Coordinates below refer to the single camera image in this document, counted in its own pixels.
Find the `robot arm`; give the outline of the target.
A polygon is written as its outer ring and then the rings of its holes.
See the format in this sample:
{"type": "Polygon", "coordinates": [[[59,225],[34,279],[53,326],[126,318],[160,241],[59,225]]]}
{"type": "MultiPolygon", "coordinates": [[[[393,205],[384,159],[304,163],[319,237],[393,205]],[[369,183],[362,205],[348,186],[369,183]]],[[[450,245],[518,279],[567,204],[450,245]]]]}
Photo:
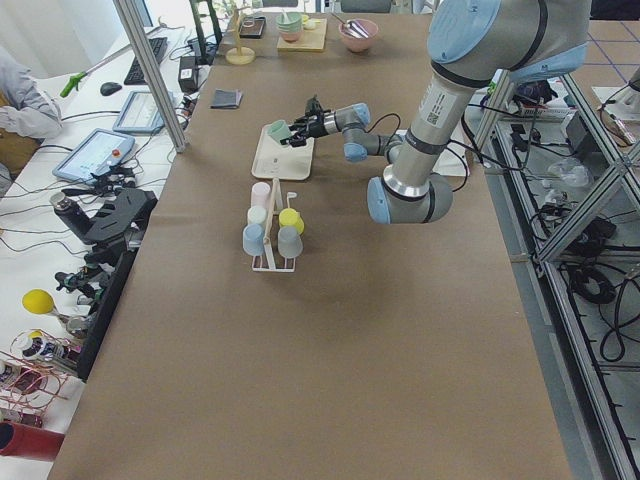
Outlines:
{"type": "Polygon", "coordinates": [[[474,93],[498,70],[524,83],[579,68],[587,53],[590,11],[588,1],[447,1],[429,27],[433,76],[404,136],[366,132],[370,117],[363,103],[330,111],[316,99],[308,101],[303,117],[272,125],[269,135],[299,147],[310,138],[341,133],[347,160],[388,161],[367,187],[375,222],[436,221],[449,211],[453,191],[434,166],[474,93]]]}

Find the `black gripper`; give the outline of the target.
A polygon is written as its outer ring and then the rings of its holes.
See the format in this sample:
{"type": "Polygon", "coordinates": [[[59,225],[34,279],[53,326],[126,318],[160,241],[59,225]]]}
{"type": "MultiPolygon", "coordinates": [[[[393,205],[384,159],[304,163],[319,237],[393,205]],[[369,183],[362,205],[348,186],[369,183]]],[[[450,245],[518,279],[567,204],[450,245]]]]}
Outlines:
{"type": "Polygon", "coordinates": [[[308,139],[328,135],[325,127],[325,109],[316,95],[307,100],[304,116],[295,119],[289,125],[289,129],[296,132],[285,139],[284,144],[294,148],[306,146],[308,139]]]}

